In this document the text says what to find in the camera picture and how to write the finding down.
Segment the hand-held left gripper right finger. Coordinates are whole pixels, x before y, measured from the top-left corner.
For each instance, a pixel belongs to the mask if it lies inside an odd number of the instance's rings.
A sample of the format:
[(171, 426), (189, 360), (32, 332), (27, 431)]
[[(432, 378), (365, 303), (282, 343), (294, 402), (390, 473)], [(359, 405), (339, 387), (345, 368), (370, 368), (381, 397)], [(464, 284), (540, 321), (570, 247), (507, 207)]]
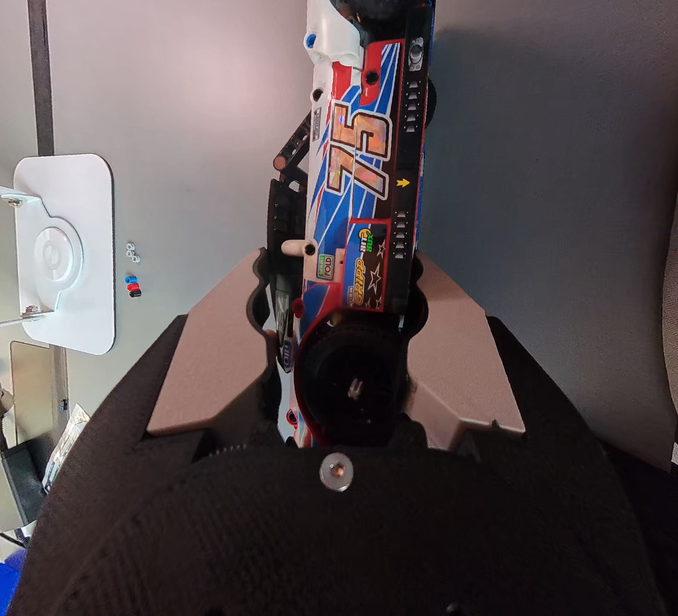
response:
[(408, 345), (405, 412), (424, 428), (428, 447), (442, 451), (453, 451), (467, 430), (523, 435), (486, 312), (428, 255), (418, 258), (428, 316)]

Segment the brick-built toy race car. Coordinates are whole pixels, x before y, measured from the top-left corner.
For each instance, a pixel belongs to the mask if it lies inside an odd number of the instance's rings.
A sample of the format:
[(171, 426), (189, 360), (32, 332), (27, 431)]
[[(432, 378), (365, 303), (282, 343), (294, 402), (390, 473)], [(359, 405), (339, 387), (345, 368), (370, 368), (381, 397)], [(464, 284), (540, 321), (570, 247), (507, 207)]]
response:
[(307, 0), (310, 112), (274, 158), (268, 200), (269, 285), (278, 361), (290, 374), (287, 420), (304, 423), (295, 367), (323, 323), (366, 319), (412, 338), (422, 324), (416, 259), (436, 0), (391, 19), (345, 0)]

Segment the blue plastic object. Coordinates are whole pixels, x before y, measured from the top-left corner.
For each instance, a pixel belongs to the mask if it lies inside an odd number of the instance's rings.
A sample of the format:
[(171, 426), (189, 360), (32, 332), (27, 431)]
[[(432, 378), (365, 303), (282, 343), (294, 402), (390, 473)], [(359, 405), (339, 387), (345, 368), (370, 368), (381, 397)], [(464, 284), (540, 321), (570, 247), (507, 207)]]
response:
[(26, 548), (17, 548), (4, 561), (1, 561), (1, 602), (11, 601), (20, 580), (26, 555)]

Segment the shiny sticker sheet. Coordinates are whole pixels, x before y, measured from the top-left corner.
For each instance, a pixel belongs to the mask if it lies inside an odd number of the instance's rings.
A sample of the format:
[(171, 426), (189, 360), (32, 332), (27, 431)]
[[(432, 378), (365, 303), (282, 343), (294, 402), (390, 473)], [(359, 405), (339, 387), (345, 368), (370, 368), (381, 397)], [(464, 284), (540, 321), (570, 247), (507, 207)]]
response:
[(66, 427), (49, 456), (46, 471), (42, 479), (42, 486), (45, 493), (49, 493), (53, 487), (58, 472), (63, 467), (65, 460), (88, 422), (89, 415), (79, 404), (75, 404), (75, 407), (72, 409), (69, 416), (69, 420), (66, 423)]

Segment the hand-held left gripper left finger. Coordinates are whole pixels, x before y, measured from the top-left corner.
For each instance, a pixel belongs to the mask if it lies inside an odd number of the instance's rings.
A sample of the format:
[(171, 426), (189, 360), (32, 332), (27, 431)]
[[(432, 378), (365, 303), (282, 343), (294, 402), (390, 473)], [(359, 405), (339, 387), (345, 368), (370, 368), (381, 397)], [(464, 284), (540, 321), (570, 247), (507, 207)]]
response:
[(257, 248), (189, 311), (147, 432), (152, 437), (205, 431), (249, 437), (276, 427), (280, 376), (271, 324), (268, 260)]

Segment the grey desk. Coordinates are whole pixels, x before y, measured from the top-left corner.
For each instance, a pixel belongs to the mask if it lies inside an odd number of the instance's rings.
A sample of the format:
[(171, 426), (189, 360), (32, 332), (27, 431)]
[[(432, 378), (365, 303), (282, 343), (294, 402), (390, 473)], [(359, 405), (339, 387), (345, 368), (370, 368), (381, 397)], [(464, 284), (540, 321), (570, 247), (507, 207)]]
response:
[[(117, 338), (67, 354), (89, 415), (266, 243), (271, 163), (309, 110), (306, 6), (1, 0), (1, 184), (26, 156), (113, 171)], [(438, 0), (435, 32), (420, 247), (600, 437), (666, 465), (677, 0)]]

